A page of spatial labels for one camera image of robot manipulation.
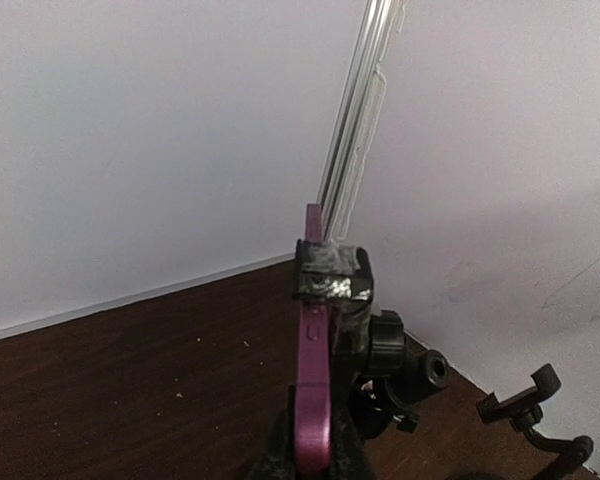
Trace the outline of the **black phone stand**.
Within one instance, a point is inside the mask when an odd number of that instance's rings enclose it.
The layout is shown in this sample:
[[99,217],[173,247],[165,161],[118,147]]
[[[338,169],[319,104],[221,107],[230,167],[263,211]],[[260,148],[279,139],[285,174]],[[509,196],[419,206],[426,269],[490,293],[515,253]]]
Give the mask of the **black phone stand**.
[[533,479],[563,479],[590,459],[594,441],[587,435],[565,440],[539,433],[535,426],[544,418],[541,403],[557,393],[562,383],[551,364],[543,365],[531,378],[533,387],[503,401],[499,401],[492,392],[476,403],[476,409],[483,424],[508,420],[513,430],[522,434],[535,449],[557,455]]
[[301,292],[329,315],[331,459],[319,474],[302,477],[294,463],[295,385],[275,420],[250,479],[372,479],[364,443],[391,425],[412,433],[416,406],[449,385],[449,366],[436,350],[410,349],[398,313],[374,306],[374,279],[361,247],[300,240]]

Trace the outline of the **pink phone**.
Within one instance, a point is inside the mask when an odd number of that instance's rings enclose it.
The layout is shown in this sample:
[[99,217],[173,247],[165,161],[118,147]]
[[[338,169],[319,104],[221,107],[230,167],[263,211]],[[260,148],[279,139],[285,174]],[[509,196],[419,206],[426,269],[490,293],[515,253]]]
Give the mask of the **pink phone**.
[[331,385],[329,368],[329,315],[301,292],[301,248],[296,248],[293,296],[301,301],[297,375],[294,394],[294,463],[302,477],[319,474],[331,459]]

